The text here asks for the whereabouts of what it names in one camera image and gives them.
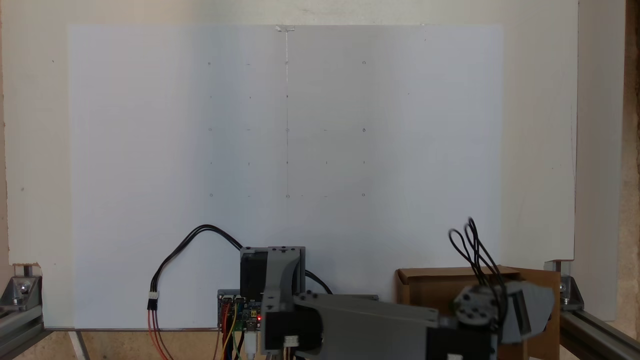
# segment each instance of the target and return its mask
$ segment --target orange wire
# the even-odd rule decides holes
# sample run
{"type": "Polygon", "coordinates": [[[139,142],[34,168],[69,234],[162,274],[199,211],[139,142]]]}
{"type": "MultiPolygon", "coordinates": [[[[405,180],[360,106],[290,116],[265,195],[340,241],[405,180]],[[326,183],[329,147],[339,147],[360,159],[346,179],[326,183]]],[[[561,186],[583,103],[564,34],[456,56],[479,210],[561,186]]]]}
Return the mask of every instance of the orange wire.
{"type": "Polygon", "coordinates": [[[156,329],[156,318],[154,318],[153,316],[151,316],[151,323],[154,326],[154,336],[156,337],[156,346],[158,349],[158,352],[160,353],[160,356],[162,356],[163,360],[169,360],[164,352],[162,351],[162,349],[160,348],[160,341],[158,340],[158,333],[157,333],[157,329],[156,329]]]}
{"type": "Polygon", "coordinates": [[[160,356],[162,356],[162,358],[166,360],[164,358],[164,354],[160,351],[160,347],[156,344],[156,342],[154,341],[154,337],[151,334],[151,310],[147,311],[147,326],[149,328],[149,338],[151,338],[151,342],[154,344],[156,351],[158,351],[158,354],[160,354],[160,356]]]}

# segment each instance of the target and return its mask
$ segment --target white connector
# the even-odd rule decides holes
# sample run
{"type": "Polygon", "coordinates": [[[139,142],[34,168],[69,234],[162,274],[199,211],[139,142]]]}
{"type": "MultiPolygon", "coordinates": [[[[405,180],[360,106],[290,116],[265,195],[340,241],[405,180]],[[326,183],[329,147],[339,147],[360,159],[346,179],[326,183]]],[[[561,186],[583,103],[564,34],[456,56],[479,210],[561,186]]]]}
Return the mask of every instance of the white connector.
{"type": "Polygon", "coordinates": [[[247,360],[253,360],[258,352],[258,333],[255,331],[247,331],[244,334],[244,351],[247,360]]]}

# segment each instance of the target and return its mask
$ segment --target black cable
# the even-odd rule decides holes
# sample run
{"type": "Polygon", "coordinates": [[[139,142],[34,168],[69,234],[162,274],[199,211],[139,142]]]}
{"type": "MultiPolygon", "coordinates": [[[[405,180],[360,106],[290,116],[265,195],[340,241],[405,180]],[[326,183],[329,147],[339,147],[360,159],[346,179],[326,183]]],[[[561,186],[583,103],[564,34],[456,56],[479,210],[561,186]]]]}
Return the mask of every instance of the black cable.
{"type": "MultiPolygon", "coordinates": [[[[173,259],[175,258],[178,254],[180,254],[190,243],[191,241],[193,241],[193,239],[198,236],[198,234],[204,232],[204,231],[213,231],[216,234],[219,234],[220,236],[222,236],[224,239],[226,239],[231,245],[233,245],[233,247],[235,247],[237,250],[240,250],[243,248],[243,246],[236,240],[234,239],[233,236],[227,234],[224,230],[220,229],[217,226],[213,226],[213,225],[208,225],[208,224],[204,224],[204,225],[200,225],[198,227],[196,227],[195,229],[191,230],[191,232],[184,238],[184,240],[182,240],[180,242],[180,245],[178,245],[178,247],[175,248],[175,250],[169,254],[169,256],[166,257],[166,259],[164,259],[164,261],[162,262],[162,264],[160,264],[160,267],[158,268],[158,270],[156,271],[156,273],[154,274],[153,278],[151,279],[151,285],[150,285],[150,289],[149,292],[152,293],[157,293],[158,291],[158,282],[160,280],[160,274],[162,273],[164,267],[173,259]]],[[[305,271],[305,276],[312,279],[313,281],[317,282],[318,284],[320,284],[324,290],[326,291],[327,294],[333,294],[333,292],[331,291],[331,289],[329,289],[329,286],[327,286],[327,284],[324,283],[324,281],[320,280],[320,278],[312,273],[309,270],[305,271]]],[[[156,298],[152,299],[149,298],[149,301],[147,303],[147,310],[152,310],[152,311],[156,311],[157,310],[157,294],[156,294],[156,298]]]]}
{"type": "Polygon", "coordinates": [[[491,254],[489,254],[489,252],[486,250],[486,248],[484,247],[484,245],[480,241],[480,238],[478,236],[477,227],[476,227],[476,222],[474,221],[473,218],[469,218],[468,219],[468,222],[464,226],[464,232],[465,232],[465,236],[462,236],[462,234],[456,229],[449,230],[449,241],[451,242],[451,245],[453,245],[453,247],[456,249],[456,251],[458,251],[458,253],[465,260],[467,260],[469,262],[469,264],[471,265],[471,269],[473,270],[474,274],[476,275],[476,279],[478,280],[478,283],[480,285],[488,286],[489,289],[491,289],[491,291],[493,293],[493,297],[495,298],[495,301],[496,301],[496,306],[498,308],[498,325],[499,325],[499,327],[502,327],[502,324],[504,323],[504,319],[506,317],[506,311],[507,311],[507,308],[508,308],[507,289],[506,289],[506,286],[504,284],[504,278],[502,277],[502,274],[500,273],[500,269],[498,269],[498,266],[493,261],[493,258],[491,257],[491,254]],[[455,244],[451,234],[457,234],[460,237],[460,240],[462,241],[462,245],[463,245],[463,247],[465,249],[465,252],[467,253],[466,255],[455,244]],[[470,255],[470,253],[469,253],[469,251],[467,249],[467,246],[465,245],[465,237],[466,237],[466,242],[468,242],[468,244],[471,246],[471,249],[472,249],[472,251],[474,253],[473,257],[470,255]],[[485,258],[480,254],[480,249],[482,249],[483,252],[486,254],[486,257],[489,259],[489,262],[491,264],[489,264],[489,262],[487,262],[487,260],[485,260],[485,258]],[[484,263],[486,265],[486,267],[489,269],[489,271],[493,274],[494,278],[497,280],[498,285],[500,286],[500,292],[501,292],[501,294],[500,294],[501,296],[500,297],[498,296],[497,291],[494,288],[494,286],[492,286],[489,277],[482,270],[482,267],[480,265],[481,261],[482,261],[482,263],[484,263]]]}
{"type": "Polygon", "coordinates": [[[240,360],[240,351],[242,351],[242,344],[244,343],[244,330],[242,330],[242,335],[240,335],[240,341],[238,341],[238,348],[236,351],[236,357],[234,360],[240,360]]]}
{"type": "Polygon", "coordinates": [[[317,282],[320,286],[322,286],[327,294],[333,295],[333,292],[331,291],[331,289],[329,289],[329,286],[327,286],[324,283],[324,281],[320,280],[320,278],[316,274],[312,273],[309,270],[305,270],[305,276],[308,277],[309,279],[312,279],[313,281],[317,282]]]}
{"type": "Polygon", "coordinates": [[[186,238],[184,238],[184,240],[180,243],[180,245],[178,245],[177,248],[175,248],[175,250],[169,255],[167,256],[166,259],[164,259],[164,261],[162,262],[162,264],[160,264],[160,267],[158,268],[158,270],[156,271],[156,273],[154,274],[153,279],[151,280],[151,287],[150,287],[150,291],[153,292],[157,292],[157,286],[158,286],[158,280],[160,278],[160,273],[162,272],[163,268],[173,259],[176,257],[176,255],[180,254],[186,247],[187,245],[189,245],[191,243],[191,241],[200,233],[204,232],[204,231],[213,231],[216,234],[219,234],[220,236],[222,236],[224,239],[226,239],[227,241],[229,241],[229,243],[231,245],[233,245],[237,250],[240,250],[243,246],[240,245],[240,243],[234,239],[231,235],[227,234],[225,231],[223,231],[222,229],[220,229],[217,226],[213,226],[213,225],[200,225],[198,227],[196,227],[195,229],[193,229],[186,238]]]}
{"type": "Polygon", "coordinates": [[[486,285],[486,277],[484,276],[484,272],[482,271],[482,268],[477,265],[476,262],[471,260],[471,254],[469,254],[469,250],[467,249],[467,246],[465,245],[465,239],[462,236],[462,234],[456,229],[450,229],[449,230],[449,241],[451,242],[451,245],[453,245],[454,249],[456,249],[458,251],[458,253],[460,253],[460,255],[465,260],[467,260],[469,262],[469,264],[471,265],[471,270],[474,272],[474,275],[476,276],[476,279],[478,280],[478,283],[480,285],[486,285]],[[453,241],[453,237],[451,236],[451,234],[456,234],[456,235],[458,235],[460,237],[460,240],[462,241],[462,246],[465,248],[465,252],[467,253],[467,255],[462,253],[462,250],[460,250],[460,248],[453,241]]]}

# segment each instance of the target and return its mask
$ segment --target red wire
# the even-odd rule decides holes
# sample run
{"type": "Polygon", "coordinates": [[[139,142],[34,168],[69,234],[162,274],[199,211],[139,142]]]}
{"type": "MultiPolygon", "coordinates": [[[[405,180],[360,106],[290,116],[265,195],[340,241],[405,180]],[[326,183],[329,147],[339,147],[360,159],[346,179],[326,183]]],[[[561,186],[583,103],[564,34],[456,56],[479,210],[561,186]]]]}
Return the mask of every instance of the red wire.
{"type": "Polygon", "coordinates": [[[167,359],[167,357],[165,356],[164,352],[162,351],[162,349],[160,349],[160,341],[158,340],[158,333],[157,333],[157,327],[156,327],[156,318],[153,316],[151,316],[151,323],[154,326],[154,336],[156,337],[156,344],[157,344],[157,349],[160,352],[160,356],[162,356],[163,360],[169,360],[167,359]]]}
{"type": "MultiPolygon", "coordinates": [[[[225,343],[226,340],[227,340],[227,337],[228,337],[228,334],[227,334],[227,316],[229,314],[229,308],[230,307],[231,307],[230,304],[226,304],[224,313],[222,315],[222,343],[225,343]]],[[[225,358],[225,356],[226,356],[225,352],[226,352],[226,349],[223,348],[222,349],[222,357],[221,357],[221,359],[225,358]]]]}
{"type": "Polygon", "coordinates": [[[160,354],[160,356],[166,360],[166,358],[164,357],[164,354],[160,351],[160,346],[158,346],[158,344],[156,344],[156,342],[154,341],[154,337],[151,334],[151,310],[147,311],[147,326],[149,328],[149,338],[151,338],[151,342],[154,344],[154,347],[156,348],[156,351],[158,351],[158,354],[160,354]]]}
{"type": "Polygon", "coordinates": [[[171,356],[171,353],[169,352],[169,349],[166,348],[166,345],[164,344],[164,340],[162,340],[162,333],[160,332],[160,322],[158,321],[158,312],[157,311],[153,311],[152,313],[154,320],[156,321],[157,324],[157,335],[158,338],[160,339],[160,345],[162,345],[162,348],[164,349],[164,352],[166,352],[166,355],[169,357],[170,360],[173,360],[173,356],[171,356]]]}

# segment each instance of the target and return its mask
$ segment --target yellow wire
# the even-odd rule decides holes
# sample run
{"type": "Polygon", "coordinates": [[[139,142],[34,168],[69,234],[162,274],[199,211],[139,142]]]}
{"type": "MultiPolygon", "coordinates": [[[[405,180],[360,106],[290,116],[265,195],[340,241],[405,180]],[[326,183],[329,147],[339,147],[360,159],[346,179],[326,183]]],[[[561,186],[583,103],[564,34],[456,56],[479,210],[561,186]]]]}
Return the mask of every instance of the yellow wire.
{"type": "Polygon", "coordinates": [[[238,304],[236,304],[236,306],[234,308],[234,322],[231,324],[231,332],[229,333],[229,336],[227,336],[227,339],[225,340],[225,344],[222,346],[222,354],[225,353],[225,349],[227,348],[227,343],[229,342],[229,339],[233,337],[234,327],[236,326],[236,316],[237,315],[238,315],[238,304]]]}

